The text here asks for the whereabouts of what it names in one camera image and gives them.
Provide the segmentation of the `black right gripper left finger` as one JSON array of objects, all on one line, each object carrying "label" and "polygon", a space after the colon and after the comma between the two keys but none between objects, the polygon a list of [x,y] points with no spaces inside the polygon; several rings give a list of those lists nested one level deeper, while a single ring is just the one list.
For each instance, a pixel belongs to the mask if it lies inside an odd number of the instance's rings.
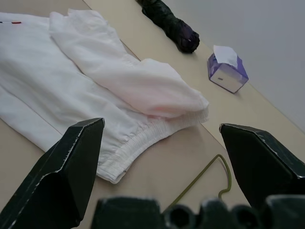
[{"label": "black right gripper left finger", "polygon": [[78,227],[92,193],[104,125],[103,118],[94,118],[70,126],[0,212],[0,229]]}]

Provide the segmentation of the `green wire hanger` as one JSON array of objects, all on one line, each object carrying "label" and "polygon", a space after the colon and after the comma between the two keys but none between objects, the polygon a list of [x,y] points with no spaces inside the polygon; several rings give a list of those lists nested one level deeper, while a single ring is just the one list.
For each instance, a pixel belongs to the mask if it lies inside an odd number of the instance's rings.
[{"label": "green wire hanger", "polygon": [[176,205],[184,196],[185,194],[196,184],[196,182],[201,178],[201,176],[209,169],[209,167],[217,160],[220,159],[224,164],[224,169],[227,174],[227,188],[222,189],[218,193],[218,198],[222,199],[223,194],[228,193],[232,188],[232,173],[226,162],[225,158],[221,154],[217,154],[207,165],[206,167],[196,176],[196,178],[180,193],[180,195],[164,210],[167,211],[174,205]]}]

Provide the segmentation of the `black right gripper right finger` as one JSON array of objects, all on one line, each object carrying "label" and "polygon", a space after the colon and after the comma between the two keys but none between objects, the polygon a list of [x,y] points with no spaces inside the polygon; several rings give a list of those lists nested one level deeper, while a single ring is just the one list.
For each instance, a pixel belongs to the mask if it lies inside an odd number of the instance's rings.
[{"label": "black right gripper right finger", "polygon": [[237,183],[251,207],[270,195],[305,195],[305,163],[269,132],[221,124]]}]

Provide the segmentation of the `purple tissue box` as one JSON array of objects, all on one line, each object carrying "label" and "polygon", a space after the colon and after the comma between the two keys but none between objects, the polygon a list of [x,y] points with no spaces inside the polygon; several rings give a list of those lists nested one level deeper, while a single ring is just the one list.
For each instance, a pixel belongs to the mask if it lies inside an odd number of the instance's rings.
[{"label": "purple tissue box", "polygon": [[227,46],[213,47],[207,67],[209,80],[233,94],[249,80],[242,59]]}]

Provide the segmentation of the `white garment with elastic waistband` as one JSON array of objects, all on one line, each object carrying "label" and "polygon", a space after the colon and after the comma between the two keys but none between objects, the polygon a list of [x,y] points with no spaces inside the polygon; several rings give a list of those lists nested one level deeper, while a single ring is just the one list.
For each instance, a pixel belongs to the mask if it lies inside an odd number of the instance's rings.
[{"label": "white garment with elastic waistband", "polygon": [[93,10],[0,12],[0,119],[47,151],[103,118],[97,175],[118,183],[147,148],[204,123],[208,101],[167,63],[137,60]]}]

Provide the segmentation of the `black folded umbrella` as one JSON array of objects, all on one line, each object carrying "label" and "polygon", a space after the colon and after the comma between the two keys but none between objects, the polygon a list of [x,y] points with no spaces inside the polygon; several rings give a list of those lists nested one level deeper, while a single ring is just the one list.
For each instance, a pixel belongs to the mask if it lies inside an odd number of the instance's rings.
[{"label": "black folded umbrella", "polygon": [[175,17],[162,0],[136,0],[142,13],[159,26],[182,53],[191,54],[199,46],[199,34],[183,20]]}]

